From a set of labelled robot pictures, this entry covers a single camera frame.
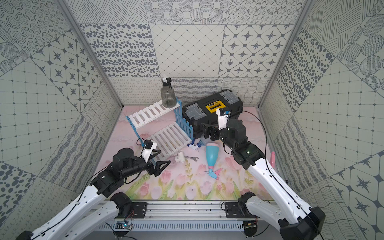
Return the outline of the clear spray bottle blue nozzle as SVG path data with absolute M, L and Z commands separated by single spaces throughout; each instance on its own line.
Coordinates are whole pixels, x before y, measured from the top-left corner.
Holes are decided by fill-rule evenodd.
M 193 150 L 197 150 L 197 149 L 201 148 L 202 146 L 206 146 L 209 141 L 210 141 L 210 139 L 202 136 L 199 139 L 193 139 L 191 141 L 191 143 L 188 144 L 188 147 L 193 149 Z

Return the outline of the teal pink spray bottle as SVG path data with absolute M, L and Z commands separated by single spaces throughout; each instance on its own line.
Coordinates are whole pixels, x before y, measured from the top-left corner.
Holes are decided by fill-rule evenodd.
M 219 175 L 222 168 L 215 169 L 216 162 L 219 157 L 219 145 L 215 143 L 208 143 L 206 145 L 206 160 L 208 164 L 208 175 L 216 180 L 219 179 Z

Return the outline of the blue white slatted shelf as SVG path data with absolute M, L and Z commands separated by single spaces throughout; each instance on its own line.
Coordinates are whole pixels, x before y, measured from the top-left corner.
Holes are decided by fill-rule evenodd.
M 140 145 L 144 146 L 145 140 L 139 135 L 138 129 L 143 128 L 171 111 L 175 114 L 175 121 L 149 137 L 153 142 L 153 147 L 161 151 L 160 154 L 152 159 L 152 162 L 167 160 L 194 139 L 193 127 L 183 117 L 181 101 L 178 100 L 173 108 L 165 108 L 162 105 L 162 101 L 159 101 L 126 116 L 127 121 L 140 141 Z

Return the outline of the dark smoky spray bottle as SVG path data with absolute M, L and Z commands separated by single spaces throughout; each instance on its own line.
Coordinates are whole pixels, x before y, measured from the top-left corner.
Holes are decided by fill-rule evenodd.
M 171 82 L 171 78 L 162 79 L 161 98 L 165 108 L 173 108 L 177 104 L 177 98 Z

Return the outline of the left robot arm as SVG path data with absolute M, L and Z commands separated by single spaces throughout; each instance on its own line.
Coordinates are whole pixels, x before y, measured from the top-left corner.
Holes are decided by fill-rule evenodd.
M 131 199 L 117 190 L 126 178 L 146 171 L 159 176 L 171 163 L 153 161 L 160 150 L 145 150 L 136 157 L 130 148 L 119 150 L 113 161 L 90 181 L 82 193 L 67 207 L 34 231 L 24 231 L 18 240 L 81 240 L 97 227 L 117 216 L 126 217 L 131 211 Z

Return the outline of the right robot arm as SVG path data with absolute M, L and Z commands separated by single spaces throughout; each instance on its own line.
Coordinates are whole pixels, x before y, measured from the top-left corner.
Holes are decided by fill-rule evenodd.
M 246 127 L 238 119 L 218 126 L 202 124 L 205 137 L 220 140 L 231 149 L 234 160 L 267 190 L 276 205 L 247 192 L 239 200 L 245 214 L 260 217 L 277 229 L 284 240 L 313 240 L 321 235 L 326 215 L 299 197 L 273 169 L 265 154 L 247 138 Z

